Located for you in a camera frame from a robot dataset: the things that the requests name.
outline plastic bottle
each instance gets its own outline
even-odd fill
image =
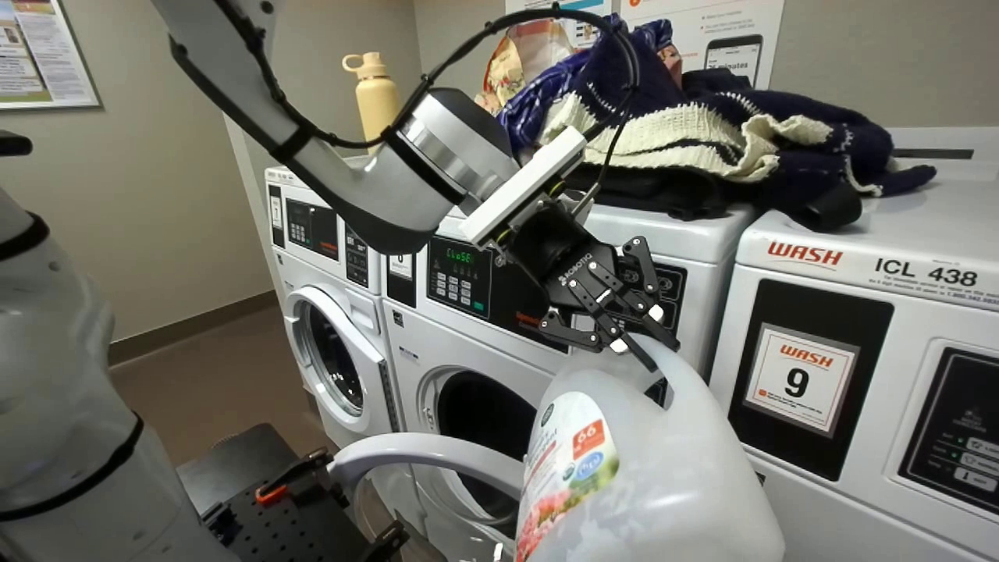
[[[395,81],[387,76],[376,48],[346,52],[343,69],[358,78],[355,110],[362,116],[364,140],[374,140],[398,111]]]
[[[634,357],[582,353],[549,383],[523,460],[518,562],[777,562],[784,533],[701,376],[636,336],[668,376],[642,396]]]

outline orange label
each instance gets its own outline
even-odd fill
[[[579,460],[579,454],[588,454],[589,450],[601,445],[601,439],[606,439],[601,419],[597,419],[592,425],[579,427],[579,430],[571,436],[571,454]]]

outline black cable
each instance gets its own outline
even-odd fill
[[[309,132],[312,136],[321,136],[324,143],[331,145],[351,145],[351,148],[364,148],[364,145],[374,145],[380,143],[384,135],[389,132],[398,132],[416,107],[424,98],[424,93],[435,88],[435,81],[460,59],[466,59],[485,38],[497,34],[497,30],[506,30],[506,27],[514,27],[514,26],[523,26],[523,22],[533,22],[533,19],[575,19],[575,22],[588,22],[592,27],[599,27],[601,34],[607,34],[619,48],[625,52],[625,66],[626,66],[626,76],[629,81],[625,88],[636,88],[640,85],[640,66],[636,66],[636,52],[634,52],[634,43],[629,38],[611,26],[611,19],[601,19],[601,14],[592,14],[592,12],[575,12],[575,8],[523,8],[523,12],[511,12],[511,14],[503,14],[497,22],[488,22],[485,30],[471,34],[466,43],[460,43],[429,76],[420,78],[420,85],[405,97],[395,121],[389,128],[380,132],[380,136],[374,140],[343,140],[336,136],[333,132],[321,132],[314,128],[314,121],[309,121],[289,98],[288,93],[281,91],[279,85],[279,76],[272,69],[272,63],[264,59],[264,30],[252,26],[252,19],[245,12],[239,12],[232,0],[215,0],[215,6],[226,12],[226,19],[237,27],[237,34],[243,38],[249,56],[255,59],[258,72],[263,72],[263,81],[272,93],[272,98],[281,107],[281,111],[295,121],[295,128]]]

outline washer door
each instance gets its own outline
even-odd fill
[[[384,383],[387,358],[348,323],[317,288],[289,292],[294,346],[321,425],[336,445],[389,430]]]
[[[445,436],[471,439],[522,463],[528,453],[530,425],[533,406],[488,375],[457,372],[438,386],[438,430]],[[506,537],[514,533],[518,499],[466,474],[457,474],[448,487],[461,487],[453,491],[453,497],[460,503],[471,503],[466,504],[468,512],[497,517],[497,527]]]

